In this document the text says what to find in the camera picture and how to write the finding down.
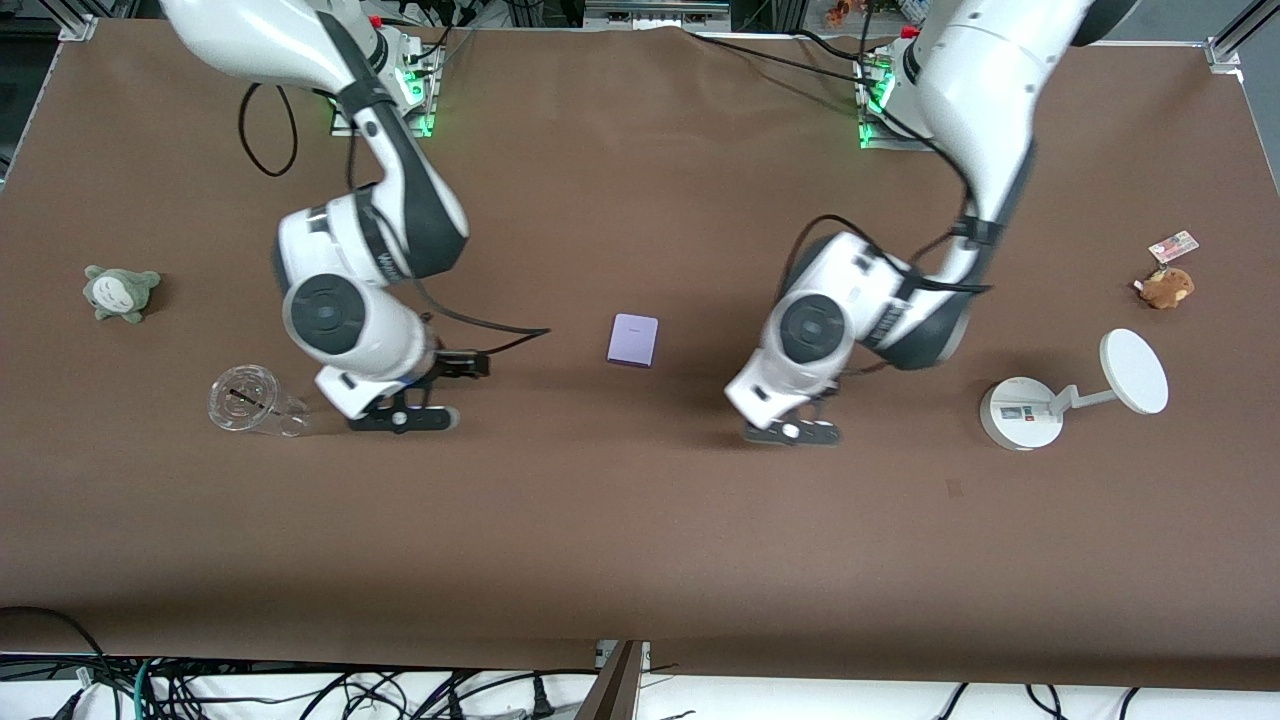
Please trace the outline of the clear glass cup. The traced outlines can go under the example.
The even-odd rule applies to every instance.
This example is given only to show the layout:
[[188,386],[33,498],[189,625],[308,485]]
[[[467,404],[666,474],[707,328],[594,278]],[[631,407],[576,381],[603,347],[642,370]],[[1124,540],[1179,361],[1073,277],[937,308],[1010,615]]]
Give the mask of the clear glass cup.
[[[228,395],[241,389],[266,407],[255,407]],[[224,430],[294,438],[308,427],[308,409],[287,391],[274,373],[260,365],[238,365],[221,373],[207,396],[207,414]]]

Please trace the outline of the white round desk lamp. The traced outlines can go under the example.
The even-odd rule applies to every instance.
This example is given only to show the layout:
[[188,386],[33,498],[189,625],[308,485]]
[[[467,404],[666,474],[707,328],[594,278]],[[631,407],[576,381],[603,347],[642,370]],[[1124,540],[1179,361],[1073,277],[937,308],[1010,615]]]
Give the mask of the white round desk lamp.
[[1010,451],[1032,451],[1053,443],[1066,413],[1119,401],[1140,415],[1155,415],[1169,404],[1169,379],[1155,350],[1134,331],[1114,329],[1100,341],[1100,364],[1107,388],[1084,395],[1075,384],[1060,391],[1029,377],[991,387],[979,406],[986,434]]

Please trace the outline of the brown plush keychain toy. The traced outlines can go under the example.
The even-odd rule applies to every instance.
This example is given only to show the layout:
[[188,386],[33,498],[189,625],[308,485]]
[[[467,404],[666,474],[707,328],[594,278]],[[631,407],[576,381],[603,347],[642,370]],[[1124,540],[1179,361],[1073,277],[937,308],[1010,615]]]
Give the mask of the brown plush keychain toy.
[[1135,281],[1133,287],[1138,297],[1148,307],[1156,310],[1175,309],[1180,301],[1196,291],[1190,275],[1171,266],[1158,269],[1143,281]]

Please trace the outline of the grey Totoro plush toy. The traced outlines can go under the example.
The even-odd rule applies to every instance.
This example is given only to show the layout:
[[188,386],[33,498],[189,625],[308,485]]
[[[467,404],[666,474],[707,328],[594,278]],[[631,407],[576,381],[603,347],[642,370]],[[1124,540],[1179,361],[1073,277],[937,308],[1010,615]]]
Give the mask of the grey Totoro plush toy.
[[157,272],[128,272],[119,268],[88,265],[83,296],[93,307],[95,319],[104,322],[120,316],[131,324],[145,319],[150,295],[161,283]]

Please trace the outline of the lilac Huawei phone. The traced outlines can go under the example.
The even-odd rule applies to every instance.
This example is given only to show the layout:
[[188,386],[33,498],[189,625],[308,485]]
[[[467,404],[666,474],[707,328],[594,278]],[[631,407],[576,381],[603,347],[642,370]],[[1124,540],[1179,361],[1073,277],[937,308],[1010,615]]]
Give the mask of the lilac Huawei phone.
[[614,315],[605,360],[612,364],[652,368],[659,322],[654,316],[628,313]]

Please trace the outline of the grey metal rail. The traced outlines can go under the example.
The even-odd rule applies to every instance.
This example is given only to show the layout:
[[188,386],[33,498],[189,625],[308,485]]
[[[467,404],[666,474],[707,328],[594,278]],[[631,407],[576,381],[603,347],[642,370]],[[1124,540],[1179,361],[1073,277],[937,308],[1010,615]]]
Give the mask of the grey metal rail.
[[650,29],[675,26],[731,32],[730,0],[584,0],[585,29]]

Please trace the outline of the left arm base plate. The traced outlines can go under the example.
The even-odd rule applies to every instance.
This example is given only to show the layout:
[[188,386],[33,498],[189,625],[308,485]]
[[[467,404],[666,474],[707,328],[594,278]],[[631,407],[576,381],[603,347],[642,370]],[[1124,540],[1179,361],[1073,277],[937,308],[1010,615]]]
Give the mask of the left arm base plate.
[[931,150],[925,142],[933,132],[922,115],[915,44],[896,38],[861,55],[858,77],[870,82],[856,91],[861,149]]

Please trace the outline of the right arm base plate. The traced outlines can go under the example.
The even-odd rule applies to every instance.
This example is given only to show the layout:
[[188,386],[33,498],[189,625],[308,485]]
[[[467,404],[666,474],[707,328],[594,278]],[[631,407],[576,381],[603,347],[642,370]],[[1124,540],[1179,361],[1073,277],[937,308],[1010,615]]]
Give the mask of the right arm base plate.
[[433,133],[445,47],[426,42],[397,26],[378,26],[370,17],[342,17],[385,94],[394,100],[416,137]]

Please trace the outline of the brown wooden post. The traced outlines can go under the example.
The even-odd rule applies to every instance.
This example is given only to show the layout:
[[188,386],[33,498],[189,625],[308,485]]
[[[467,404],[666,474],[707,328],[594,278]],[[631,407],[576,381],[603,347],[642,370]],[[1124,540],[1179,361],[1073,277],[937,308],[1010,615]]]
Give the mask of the brown wooden post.
[[640,680],[649,669],[646,641],[617,641],[573,720],[635,720]]

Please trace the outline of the brown felt table cover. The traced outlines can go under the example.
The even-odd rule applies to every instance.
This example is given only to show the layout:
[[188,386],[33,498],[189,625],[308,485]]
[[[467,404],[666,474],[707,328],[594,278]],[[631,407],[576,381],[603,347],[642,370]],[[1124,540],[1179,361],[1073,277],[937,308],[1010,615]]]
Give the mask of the brown felt table cover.
[[[244,82],[166,23],[61,49],[0,193],[0,606],[110,653],[586,667],[635,638],[680,673],[1280,691],[1280,196],[1199,50],[1062,59],[956,354],[851,379],[828,448],[745,442],[724,384],[813,217],[902,255],[945,229],[938,158],[861,150],[835,79],[677,29],[480,32],[444,86],[425,149],[472,237],[430,290],[550,333],[439,386],[453,430],[349,433],[270,264],[279,219],[346,187],[321,100],[294,95],[269,179]],[[1179,231],[1199,247],[1157,264]],[[88,265],[161,275],[142,323],[95,319]],[[1196,291],[1148,307],[1167,266]],[[618,313],[658,319],[652,368],[605,360]],[[986,434],[1009,378],[1106,389],[1114,329],[1165,410]],[[302,436],[211,421],[248,364]]]

